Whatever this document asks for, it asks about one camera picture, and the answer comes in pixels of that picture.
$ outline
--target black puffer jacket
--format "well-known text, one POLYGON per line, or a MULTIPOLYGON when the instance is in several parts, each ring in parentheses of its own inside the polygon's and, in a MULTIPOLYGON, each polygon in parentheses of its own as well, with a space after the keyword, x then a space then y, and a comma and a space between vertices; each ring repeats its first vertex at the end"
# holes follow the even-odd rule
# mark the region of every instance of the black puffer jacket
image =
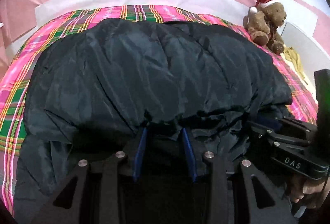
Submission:
POLYGON ((35 66, 15 218, 28 223, 79 159, 109 156, 141 125, 168 141, 169 154, 188 126, 209 150, 234 159, 246 150, 242 121, 287 116, 290 102, 272 58, 226 27, 106 19, 56 41, 35 66))

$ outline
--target bed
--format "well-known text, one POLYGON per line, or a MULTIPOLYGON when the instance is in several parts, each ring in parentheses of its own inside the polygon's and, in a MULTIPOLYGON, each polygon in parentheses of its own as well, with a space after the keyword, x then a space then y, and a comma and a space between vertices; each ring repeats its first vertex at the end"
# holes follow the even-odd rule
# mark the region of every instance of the bed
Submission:
MULTIPOLYGON (((192 21, 201 24, 219 24, 250 37, 246 30, 219 17, 195 14, 186 10, 162 5, 124 5, 65 13, 40 27, 17 52, 0 84, 0 170, 2 195, 6 207, 13 212, 13 196, 16 183, 16 166, 20 147, 25 138, 22 121, 25 94, 35 63, 41 52, 54 41, 72 33, 83 32, 106 18, 122 18, 133 22, 148 20, 159 23, 167 21, 192 21)), ((293 103, 288 106, 296 119, 316 123, 317 104, 296 73, 281 56, 261 48, 273 58, 291 88, 293 103)))

